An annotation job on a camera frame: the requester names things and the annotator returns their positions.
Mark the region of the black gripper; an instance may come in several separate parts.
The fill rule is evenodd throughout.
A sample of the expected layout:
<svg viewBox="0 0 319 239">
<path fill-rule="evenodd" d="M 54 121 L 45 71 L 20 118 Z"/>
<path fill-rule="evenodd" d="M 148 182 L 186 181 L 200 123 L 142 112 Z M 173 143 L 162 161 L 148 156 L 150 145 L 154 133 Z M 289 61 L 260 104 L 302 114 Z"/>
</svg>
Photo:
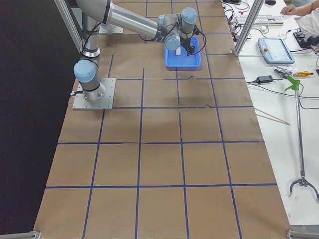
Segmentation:
<svg viewBox="0 0 319 239">
<path fill-rule="evenodd" d="M 191 45 L 191 38 L 180 37 L 180 45 L 182 46 L 185 55 L 190 56 L 195 53 L 195 46 Z"/>
</svg>

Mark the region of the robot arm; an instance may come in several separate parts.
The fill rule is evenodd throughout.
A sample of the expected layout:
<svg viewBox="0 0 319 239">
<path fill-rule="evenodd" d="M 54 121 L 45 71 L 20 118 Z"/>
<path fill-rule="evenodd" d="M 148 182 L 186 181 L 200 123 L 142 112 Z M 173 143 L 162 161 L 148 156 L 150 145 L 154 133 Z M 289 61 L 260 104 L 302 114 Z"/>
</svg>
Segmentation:
<svg viewBox="0 0 319 239">
<path fill-rule="evenodd" d="M 161 42 L 168 50 L 184 48 L 187 55 L 195 53 L 191 39 L 197 33 L 196 11 L 187 7 L 180 13 L 164 14 L 158 21 L 150 20 L 110 0 L 78 0 L 82 11 L 82 47 L 80 60 L 73 71 L 82 95 L 79 100 L 100 108 L 103 100 L 112 101 L 114 89 L 106 86 L 106 79 L 98 76 L 99 34 L 121 34 L 127 29 L 147 41 Z"/>
</svg>

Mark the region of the person's hand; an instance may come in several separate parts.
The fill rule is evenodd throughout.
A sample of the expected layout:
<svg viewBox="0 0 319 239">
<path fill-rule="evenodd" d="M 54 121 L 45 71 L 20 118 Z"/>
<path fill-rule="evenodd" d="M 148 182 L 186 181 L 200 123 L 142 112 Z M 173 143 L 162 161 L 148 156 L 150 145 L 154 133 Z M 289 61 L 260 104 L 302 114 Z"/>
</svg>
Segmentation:
<svg viewBox="0 0 319 239">
<path fill-rule="evenodd" d="M 293 4 L 287 5 L 280 11 L 282 15 L 296 15 L 296 6 Z"/>
</svg>

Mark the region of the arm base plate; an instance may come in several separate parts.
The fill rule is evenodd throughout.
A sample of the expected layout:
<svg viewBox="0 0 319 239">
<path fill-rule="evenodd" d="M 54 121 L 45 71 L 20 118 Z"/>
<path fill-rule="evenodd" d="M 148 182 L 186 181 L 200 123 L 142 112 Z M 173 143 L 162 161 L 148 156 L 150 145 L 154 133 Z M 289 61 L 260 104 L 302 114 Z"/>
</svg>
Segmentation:
<svg viewBox="0 0 319 239">
<path fill-rule="evenodd" d="M 101 78 L 98 89 L 88 92 L 78 84 L 73 107 L 74 110 L 111 110 L 113 108 L 116 78 Z"/>
<path fill-rule="evenodd" d="M 99 28 L 100 35 L 121 35 L 124 29 L 113 24 L 101 24 Z"/>
</svg>

